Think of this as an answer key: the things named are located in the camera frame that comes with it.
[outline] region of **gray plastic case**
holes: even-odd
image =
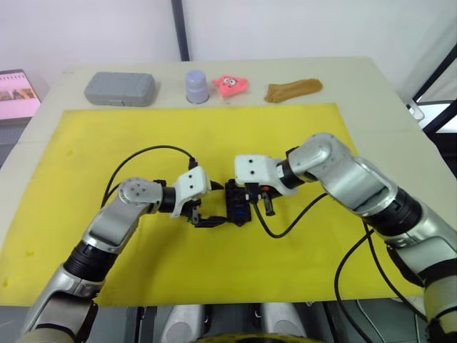
[[[148,106],[155,88],[150,74],[101,71],[92,77],[84,95],[94,105]]]

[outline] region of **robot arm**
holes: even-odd
[[[99,211],[30,308],[18,343],[85,342],[97,313],[93,299],[141,215],[167,212],[179,217],[210,189],[200,166],[182,174],[172,187],[142,178],[122,182],[116,198]]]
[[[432,340],[455,339],[457,232],[375,166],[353,156],[335,136],[322,133],[288,151],[285,160],[238,155],[235,173],[250,202],[266,201],[267,215],[274,214],[274,197],[292,195],[306,182],[320,182],[329,195],[376,230],[402,275],[425,287]]]

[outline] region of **pink toy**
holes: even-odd
[[[213,84],[219,88],[219,94],[224,98],[248,89],[248,79],[230,75],[222,75],[219,79],[213,80]]]

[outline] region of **laptop screen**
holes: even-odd
[[[22,69],[0,71],[0,119],[27,118],[40,100]]]

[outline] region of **white table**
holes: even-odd
[[[250,87],[245,94],[227,101],[222,101],[212,89],[206,103],[193,105],[186,100],[184,83],[186,72],[191,69],[205,71],[208,81],[222,74],[244,76]],[[284,104],[336,103],[360,155],[370,159],[407,192],[425,201],[449,224],[457,226],[456,179],[369,58],[97,65],[78,66],[64,72],[0,169],[0,247],[62,112],[108,108],[90,104],[84,97],[84,89],[97,71],[152,74],[157,90],[151,108],[274,106],[263,100],[269,83],[318,78],[323,83],[322,91]]]

